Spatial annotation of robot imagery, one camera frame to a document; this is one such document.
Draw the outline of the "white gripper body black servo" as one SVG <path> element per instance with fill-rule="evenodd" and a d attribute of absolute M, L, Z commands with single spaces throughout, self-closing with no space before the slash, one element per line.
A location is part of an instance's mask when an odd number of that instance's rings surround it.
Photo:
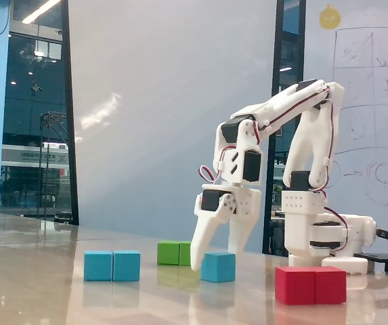
<path fill-rule="evenodd" d="M 231 185 L 204 184 L 197 196 L 194 214 L 217 223 L 236 220 L 256 224 L 259 218 L 261 192 Z"/>

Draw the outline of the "white fixed gripper finger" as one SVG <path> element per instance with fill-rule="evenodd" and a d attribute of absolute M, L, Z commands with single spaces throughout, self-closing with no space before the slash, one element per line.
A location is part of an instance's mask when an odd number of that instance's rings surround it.
<path fill-rule="evenodd" d="M 239 255 L 244 250 L 258 218 L 258 215 L 233 215 L 230 218 L 229 253 Z"/>

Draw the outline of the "white moving gripper finger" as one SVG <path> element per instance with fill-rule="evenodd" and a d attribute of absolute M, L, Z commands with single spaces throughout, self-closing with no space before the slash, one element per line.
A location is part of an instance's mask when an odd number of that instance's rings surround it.
<path fill-rule="evenodd" d="M 235 198 L 230 193 L 225 193 L 218 200 L 216 211 L 202 210 L 201 203 L 202 194 L 199 194 L 194 207 L 194 214 L 198 219 L 190 245 L 190 266 L 195 272 L 201 268 L 204 254 L 217 228 L 229 222 L 236 208 Z"/>

